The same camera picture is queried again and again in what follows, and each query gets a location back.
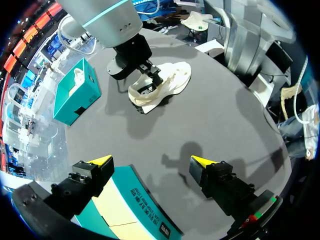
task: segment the green button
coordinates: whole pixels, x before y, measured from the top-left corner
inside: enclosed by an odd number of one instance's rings
[[[262,214],[257,211],[257,212],[254,214],[254,216],[255,216],[257,219],[259,219],[259,218],[262,216]]]

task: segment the white cable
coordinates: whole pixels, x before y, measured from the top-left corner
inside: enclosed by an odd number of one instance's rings
[[[67,19],[67,18],[72,18],[70,15],[67,15],[65,16],[64,18],[62,18],[62,20],[59,22],[59,25],[58,25],[58,38],[59,38],[59,41],[62,43],[63,46],[65,46],[67,49],[70,49],[71,51],[74,51],[76,53],[79,53],[79,54],[83,54],[83,55],[86,55],[86,56],[90,56],[92,55],[94,52],[95,52],[95,49],[96,49],[96,44],[97,44],[97,40],[95,39],[94,40],[94,45],[93,45],[93,49],[91,52],[83,52],[83,51],[80,51],[78,49],[75,49],[71,46],[69,46],[68,44],[66,44],[65,40],[62,38],[61,36],[61,26],[63,24],[63,22]]]
[[[156,2],[156,10],[154,12],[142,12],[142,11],[137,11],[138,14],[145,14],[145,15],[153,15],[156,14],[160,9],[160,0],[157,0]]]
[[[305,70],[306,70],[306,68],[307,68],[307,65],[308,65],[308,56],[305,57],[304,65],[303,65],[303,67],[302,67],[302,70],[301,70],[301,73],[300,73],[298,82],[297,82],[297,84],[296,84],[297,86],[296,86],[295,95],[294,95],[294,98],[293,98],[293,111],[294,111],[294,115],[295,115],[295,118],[298,120],[298,122],[301,123],[301,124],[309,124],[309,123],[310,123],[310,121],[303,121],[303,120],[301,120],[301,119],[298,117],[297,109],[296,109],[296,105],[297,105],[297,95],[298,95],[298,91],[299,91],[299,87],[300,87],[300,84],[301,84],[301,80],[302,80],[302,77],[303,77],[304,74],[305,74]]]

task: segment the gray machine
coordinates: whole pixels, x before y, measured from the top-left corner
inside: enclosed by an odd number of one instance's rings
[[[269,0],[205,0],[205,5],[223,19],[225,65],[239,77],[254,76],[274,42],[296,40],[292,25]]]

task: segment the person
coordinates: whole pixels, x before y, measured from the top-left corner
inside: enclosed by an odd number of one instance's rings
[[[319,138],[319,105],[309,106],[298,114],[307,124],[300,123],[295,116],[277,124],[286,148],[292,158],[312,160],[316,157]]]

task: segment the teal and yellow box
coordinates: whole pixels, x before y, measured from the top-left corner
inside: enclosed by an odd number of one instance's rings
[[[76,68],[83,70],[84,82],[73,91]],[[100,96],[95,70],[82,58],[58,84],[53,118],[70,126]]]

